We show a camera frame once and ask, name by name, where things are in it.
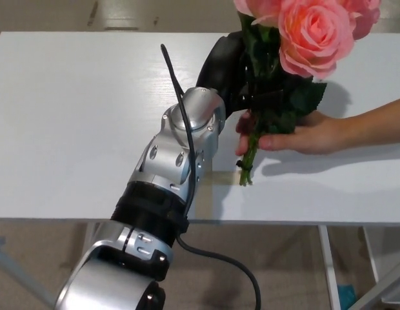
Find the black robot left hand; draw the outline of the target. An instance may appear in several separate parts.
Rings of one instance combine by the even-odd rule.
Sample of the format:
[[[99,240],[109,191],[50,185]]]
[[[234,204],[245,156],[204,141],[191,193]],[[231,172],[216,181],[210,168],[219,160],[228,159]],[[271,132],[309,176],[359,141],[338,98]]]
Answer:
[[[214,89],[223,99],[226,117],[252,109],[279,109],[285,98],[283,86],[254,76],[246,53],[242,32],[220,37],[211,49],[199,73],[198,87]]]

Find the person's bare hand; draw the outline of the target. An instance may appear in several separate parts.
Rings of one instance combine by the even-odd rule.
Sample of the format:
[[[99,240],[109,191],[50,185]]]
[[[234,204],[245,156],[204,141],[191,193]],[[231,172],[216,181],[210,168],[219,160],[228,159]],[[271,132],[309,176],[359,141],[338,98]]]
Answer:
[[[275,152],[292,150],[301,154],[331,154],[349,146],[352,120],[332,118],[318,111],[301,120],[291,134],[265,134],[257,148]]]

